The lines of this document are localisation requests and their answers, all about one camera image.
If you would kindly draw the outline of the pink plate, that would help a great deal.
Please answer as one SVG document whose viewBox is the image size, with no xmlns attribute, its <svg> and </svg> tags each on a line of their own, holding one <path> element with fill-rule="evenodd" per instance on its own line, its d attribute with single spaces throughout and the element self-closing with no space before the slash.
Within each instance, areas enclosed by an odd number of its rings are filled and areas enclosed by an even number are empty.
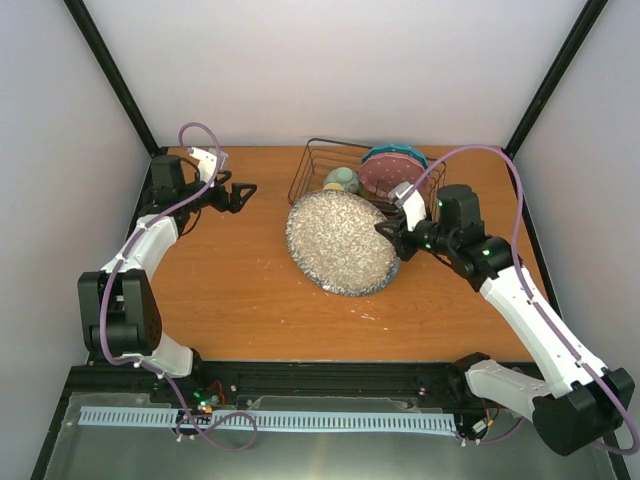
<svg viewBox="0 0 640 480">
<path fill-rule="evenodd" d="M 358 179 L 364 189 L 386 197 L 398 185 L 414 184 L 426 170 L 425 159 L 400 152 L 374 154 L 359 167 Z"/>
</svg>

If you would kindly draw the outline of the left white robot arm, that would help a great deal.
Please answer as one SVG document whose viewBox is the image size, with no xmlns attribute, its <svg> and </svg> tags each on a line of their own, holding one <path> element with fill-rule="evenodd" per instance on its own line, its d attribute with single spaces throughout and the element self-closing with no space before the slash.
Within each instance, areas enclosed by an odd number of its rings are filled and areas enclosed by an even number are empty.
<svg viewBox="0 0 640 480">
<path fill-rule="evenodd" d="M 164 332 L 151 280 L 203 209 L 235 214 L 256 192 L 254 184 L 232 182 L 227 158 L 195 147 L 184 157 L 154 158 L 130 235 L 100 270 L 83 273 L 77 282 L 86 349 L 113 365 L 174 378 L 174 392 L 190 403 L 206 395 L 208 378 L 194 368 L 196 352 Z"/>
</svg>

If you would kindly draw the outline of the black wire dish rack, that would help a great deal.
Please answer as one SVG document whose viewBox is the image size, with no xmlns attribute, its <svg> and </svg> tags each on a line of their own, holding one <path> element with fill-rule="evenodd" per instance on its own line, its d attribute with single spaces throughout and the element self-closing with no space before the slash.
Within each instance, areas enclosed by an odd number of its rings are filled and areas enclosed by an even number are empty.
<svg viewBox="0 0 640 480">
<path fill-rule="evenodd" d="M 348 167 L 357 172 L 362 157 L 372 149 L 371 145 L 314 137 L 307 141 L 296 174 L 288 191 L 288 203 L 292 206 L 305 194 L 319 190 L 323 181 L 334 169 Z M 431 214 L 437 210 L 436 191 L 446 184 L 446 166 L 436 167 L 421 184 L 421 194 Z"/>
</svg>

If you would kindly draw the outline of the grey speckled large plate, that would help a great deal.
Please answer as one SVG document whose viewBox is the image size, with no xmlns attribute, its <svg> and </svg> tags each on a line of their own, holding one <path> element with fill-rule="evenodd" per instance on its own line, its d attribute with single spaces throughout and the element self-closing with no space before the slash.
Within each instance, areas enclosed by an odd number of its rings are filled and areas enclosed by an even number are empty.
<svg viewBox="0 0 640 480">
<path fill-rule="evenodd" d="M 324 290 L 361 297 L 386 288 L 400 259 L 375 226 L 383 213 L 351 193 L 318 190 L 291 207 L 285 225 L 289 254 L 303 274 Z"/>
</svg>

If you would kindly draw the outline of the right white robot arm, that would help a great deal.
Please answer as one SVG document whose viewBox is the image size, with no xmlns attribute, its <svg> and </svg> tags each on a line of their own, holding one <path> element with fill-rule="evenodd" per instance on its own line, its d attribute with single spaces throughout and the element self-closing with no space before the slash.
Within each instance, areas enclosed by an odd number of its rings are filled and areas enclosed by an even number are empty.
<svg viewBox="0 0 640 480">
<path fill-rule="evenodd" d="M 610 369 L 585 347 L 533 285 L 504 238 L 488 235 L 479 198 L 467 185 L 436 193 L 431 216 L 422 196 L 404 182 L 389 194 L 398 214 L 377 231 L 407 261 L 424 250 L 494 307 L 534 360 L 533 378 L 484 354 L 459 360 L 463 395 L 487 399 L 531 422 L 556 454 L 568 456 L 614 432 L 625 421 L 635 382 L 623 368 Z"/>
</svg>

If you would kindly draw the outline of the green ceramic bowl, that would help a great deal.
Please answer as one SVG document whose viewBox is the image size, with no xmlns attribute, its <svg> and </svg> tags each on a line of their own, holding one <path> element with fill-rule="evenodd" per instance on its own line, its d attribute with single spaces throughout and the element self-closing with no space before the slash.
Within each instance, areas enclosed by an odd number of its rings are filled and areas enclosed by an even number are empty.
<svg viewBox="0 0 640 480">
<path fill-rule="evenodd" d="M 333 169 L 323 180 L 324 190 L 343 191 L 358 195 L 360 182 L 357 173 L 348 167 Z"/>
</svg>

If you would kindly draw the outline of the blue dotted plate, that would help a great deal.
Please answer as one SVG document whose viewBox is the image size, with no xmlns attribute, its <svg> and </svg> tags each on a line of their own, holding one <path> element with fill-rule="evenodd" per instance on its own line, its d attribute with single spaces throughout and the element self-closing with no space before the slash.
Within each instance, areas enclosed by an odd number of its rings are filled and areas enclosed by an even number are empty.
<svg viewBox="0 0 640 480">
<path fill-rule="evenodd" d="M 360 164 L 366 163 L 372 156 L 381 153 L 400 153 L 411 157 L 418 162 L 423 169 L 429 166 L 430 158 L 413 146 L 403 143 L 385 143 L 372 147 L 362 158 Z"/>
</svg>

